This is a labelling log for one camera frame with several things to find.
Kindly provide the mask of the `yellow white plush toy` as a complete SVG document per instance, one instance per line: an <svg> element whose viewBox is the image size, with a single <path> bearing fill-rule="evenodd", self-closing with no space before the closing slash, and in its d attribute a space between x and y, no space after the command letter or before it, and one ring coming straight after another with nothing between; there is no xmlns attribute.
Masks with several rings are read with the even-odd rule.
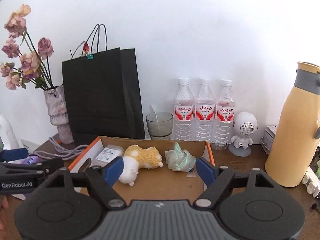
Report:
<svg viewBox="0 0 320 240"><path fill-rule="evenodd" d="M138 145L131 145L125 150L122 159L123 172L118 180L129 186L135 184L140 169L155 169L164 166L162 156L155 147L141 148Z"/></svg>

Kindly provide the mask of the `green plastic bag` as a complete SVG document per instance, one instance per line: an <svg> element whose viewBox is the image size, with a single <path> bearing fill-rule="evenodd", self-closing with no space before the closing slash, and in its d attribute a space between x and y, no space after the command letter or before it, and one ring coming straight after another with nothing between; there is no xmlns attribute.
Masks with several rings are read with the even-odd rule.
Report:
<svg viewBox="0 0 320 240"><path fill-rule="evenodd" d="M191 172L196 164L196 158L188 150L183 150L177 142L164 155L167 167L174 172Z"/></svg>

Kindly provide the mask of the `white detergent jug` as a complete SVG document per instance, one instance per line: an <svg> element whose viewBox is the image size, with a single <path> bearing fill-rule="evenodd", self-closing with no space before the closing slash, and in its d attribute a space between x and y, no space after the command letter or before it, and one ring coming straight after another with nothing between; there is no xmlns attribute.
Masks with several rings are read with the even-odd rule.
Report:
<svg viewBox="0 0 320 240"><path fill-rule="evenodd" d="M5 150L13 150L20 147L14 130L10 122L3 116L0 116L1 141Z"/></svg>

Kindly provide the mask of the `purple tissue pack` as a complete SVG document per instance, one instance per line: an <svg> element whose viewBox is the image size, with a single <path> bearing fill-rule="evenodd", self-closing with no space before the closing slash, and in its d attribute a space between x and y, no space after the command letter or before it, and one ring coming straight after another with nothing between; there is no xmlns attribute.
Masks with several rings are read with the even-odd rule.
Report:
<svg viewBox="0 0 320 240"><path fill-rule="evenodd" d="M36 164L36 163L39 163L41 162L42 159L36 155L30 155L29 157L25 158L23 161L22 161L22 164L24 165L31 165L31 164Z"/></svg>

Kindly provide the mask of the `white wet wipes pack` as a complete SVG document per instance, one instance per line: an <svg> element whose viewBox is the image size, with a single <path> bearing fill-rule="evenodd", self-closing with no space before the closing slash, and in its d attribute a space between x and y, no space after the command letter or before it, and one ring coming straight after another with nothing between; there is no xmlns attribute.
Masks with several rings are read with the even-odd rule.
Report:
<svg viewBox="0 0 320 240"><path fill-rule="evenodd" d="M116 157L122 157L124 149L116 145L107 145L93 160L93 166L104 167Z"/></svg>

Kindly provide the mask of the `orange cardboard box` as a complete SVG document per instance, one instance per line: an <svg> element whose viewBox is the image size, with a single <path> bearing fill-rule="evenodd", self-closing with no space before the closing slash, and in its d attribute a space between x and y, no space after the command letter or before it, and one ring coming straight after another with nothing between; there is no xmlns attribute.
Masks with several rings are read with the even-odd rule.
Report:
<svg viewBox="0 0 320 240"><path fill-rule="evenodd" d="M174 144L173 140L133 140L99 136L68 168L71 172L78 172L87 159L94 159L107 145L116 145L123 149L127 149L130 145L138 145L141 148L155 147L161 155L164 155L165 151L174 147ZM192 203L207 188L196 171L174 172L167 167L165 158L163 158L163 164L163 167L156 169L140 169L133 186L117 181L113 189L127 203L134 199L187 199Z"/></svg>

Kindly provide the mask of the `white robot speaker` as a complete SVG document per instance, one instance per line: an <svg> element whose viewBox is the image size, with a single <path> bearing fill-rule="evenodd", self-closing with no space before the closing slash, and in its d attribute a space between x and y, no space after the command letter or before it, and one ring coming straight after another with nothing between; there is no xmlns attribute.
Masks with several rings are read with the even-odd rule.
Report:
<svg viewBox="0 0 320 240"><path fill-rule="evenodd" d="M233 124L235 135L231 138L228 150L238 157L247 157L251 154L250 146L258 130L258 121L252 113L240 112L235 116Z"/></svg>

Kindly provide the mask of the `stacked small tins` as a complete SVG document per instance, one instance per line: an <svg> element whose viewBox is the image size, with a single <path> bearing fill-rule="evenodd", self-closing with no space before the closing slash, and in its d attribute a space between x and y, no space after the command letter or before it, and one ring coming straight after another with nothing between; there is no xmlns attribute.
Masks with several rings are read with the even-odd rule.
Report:
<svg viewBox="0 0 320 240"><path fill-rule="evenodd" d="M265 134L260 140L261 145L267 155L269 155L269 153L271 151L272 144L273 144L274 138L276 136L277 128L278 128L278 126L275 126L275 125L267 126L265 129Z"/></svg>

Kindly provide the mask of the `middle water bottle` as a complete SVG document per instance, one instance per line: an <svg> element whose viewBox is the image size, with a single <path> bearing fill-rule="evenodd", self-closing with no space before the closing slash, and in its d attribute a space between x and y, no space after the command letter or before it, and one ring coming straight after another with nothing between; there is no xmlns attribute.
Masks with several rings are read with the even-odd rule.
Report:
<svg viewBox="0 0 320 240"><path fill-rule="evenodd" d="M197 141L210 141L212 138L215 99L210 84L209 78L201 78L195 96L194 136Z"/></svg>

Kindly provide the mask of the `water bottle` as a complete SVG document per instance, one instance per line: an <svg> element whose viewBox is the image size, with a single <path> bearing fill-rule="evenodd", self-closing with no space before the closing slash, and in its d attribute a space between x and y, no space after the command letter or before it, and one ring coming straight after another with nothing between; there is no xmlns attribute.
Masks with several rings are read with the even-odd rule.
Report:
<svg viewBox="0 0 320 240"><path fill-rule="evenodd" d="M215 121L212 135L212 148L225 150L231 138L234 119L235 100L232 93L232 81L223 79L215 103Z"/></svg>
<svg viewBox="0 0 320 240"><path fill-rule="evenodd" d="M194 96L189 87L188 78L178 78L178 90L174 96L175 140L192 141L194 118Z"/></svg>
<svg viewBox="0 0 320 240"><path fill-rule="evenodd" d="M215 99L210 84L209 78L201 78L195 96L194 136L197 141L210 141L212 138Z"/></svg>

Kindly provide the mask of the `right water bottle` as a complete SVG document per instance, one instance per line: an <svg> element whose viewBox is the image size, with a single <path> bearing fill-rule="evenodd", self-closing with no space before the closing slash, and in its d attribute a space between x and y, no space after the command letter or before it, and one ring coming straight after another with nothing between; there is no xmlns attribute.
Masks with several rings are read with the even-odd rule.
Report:
<svg viewBox="0 0 320 240"><path fill-rule="evenodd" d="M232 93L232 81L223 79L215 103L215 121L212 135L212 148L225 150L231 138L234 119L235 100Z"/></svg>

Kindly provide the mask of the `purple textured vase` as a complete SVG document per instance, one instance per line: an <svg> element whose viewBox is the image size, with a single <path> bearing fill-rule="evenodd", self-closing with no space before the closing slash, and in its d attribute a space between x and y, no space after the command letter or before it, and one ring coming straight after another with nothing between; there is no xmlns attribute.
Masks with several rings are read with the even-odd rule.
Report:
<svg viewBox="0 0 320 240"><path fill-rule="evenodd" d="M57 127L60 141L63 144L74 142L67 113L64 86L44 91L50 123Z"/></svg>

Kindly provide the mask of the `clear drinking glass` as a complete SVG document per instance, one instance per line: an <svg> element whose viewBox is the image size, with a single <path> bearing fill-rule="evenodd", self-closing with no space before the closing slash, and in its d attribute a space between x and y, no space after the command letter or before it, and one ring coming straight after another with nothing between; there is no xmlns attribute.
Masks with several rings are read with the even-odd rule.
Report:
<svg viewBox="0 0 320 240"><path fill-rule="evenodd" d="M159 112L154 105L146 116L146 124L151 140L170 140L174 116L168 112Z"/></svg>

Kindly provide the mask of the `black paper bag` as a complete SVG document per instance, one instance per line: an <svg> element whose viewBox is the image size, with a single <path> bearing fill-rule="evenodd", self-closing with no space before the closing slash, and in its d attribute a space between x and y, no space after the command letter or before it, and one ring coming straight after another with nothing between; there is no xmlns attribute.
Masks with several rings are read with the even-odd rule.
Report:
<svg viewBox="0 0 320 240"><path fill-rule="evenodd" d="M87 53L93 59L87 59ZM69 124L75 143L97 136L144 139L136 51L82 52L62 63Z"/></svg>

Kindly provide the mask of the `left water bottle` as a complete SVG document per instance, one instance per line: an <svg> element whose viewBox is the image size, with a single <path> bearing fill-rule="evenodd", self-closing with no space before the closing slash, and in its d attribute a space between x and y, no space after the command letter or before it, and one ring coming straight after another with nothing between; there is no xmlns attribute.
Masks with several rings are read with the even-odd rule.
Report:
<svg viewBox="0 0 320 240"><path fill-rule="evenodd" d="M188 78L178 78L178 90L174 96L175 140L192 141L194 118L194 96L189 87Z"/></svg>

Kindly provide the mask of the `yellow thermos jug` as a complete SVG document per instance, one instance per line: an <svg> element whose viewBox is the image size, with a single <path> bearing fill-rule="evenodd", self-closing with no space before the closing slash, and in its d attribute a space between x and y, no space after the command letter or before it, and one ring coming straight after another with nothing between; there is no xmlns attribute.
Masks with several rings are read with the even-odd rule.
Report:
<svg viewBox="0 0 320 240"><path fill-rule="evenodd" d="M295 84L284 103L265 163L266 173L281 186L297 186L318 144L319 66L298 62Z"/></svg>

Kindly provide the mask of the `white power strip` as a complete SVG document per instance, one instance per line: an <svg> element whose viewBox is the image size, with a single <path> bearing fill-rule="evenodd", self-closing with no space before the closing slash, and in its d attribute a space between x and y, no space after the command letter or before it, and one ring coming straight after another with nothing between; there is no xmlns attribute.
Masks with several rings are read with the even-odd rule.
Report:
<svg viewBox="0 0 320 240"><path fill-rule="evenodd" d="M301 183L305 185L308 194L312 195L313 198L319 198L319 178L316 176L315 172L313 172L311 167L308 167Z"/></svg>

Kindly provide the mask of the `dried pink roses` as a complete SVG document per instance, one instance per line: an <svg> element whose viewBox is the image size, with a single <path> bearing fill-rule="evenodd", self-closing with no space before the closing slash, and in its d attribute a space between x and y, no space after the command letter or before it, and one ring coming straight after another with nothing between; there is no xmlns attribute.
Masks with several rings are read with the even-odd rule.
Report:
<svg viewBox="0 0 320 240"><path fill-rule="evenodd" d="M16 90L18 87L25 89L28 83L43 91L55 88L49 65L54 48L51 40L45 37L37 45L32 42L25 19L30 12L31 8L23 4L11 13L4 25L9 36L1 51L7 58L20 61L19 66L14 62L1 63L1 76L6 78L5 86L9 90Z"/></svg>

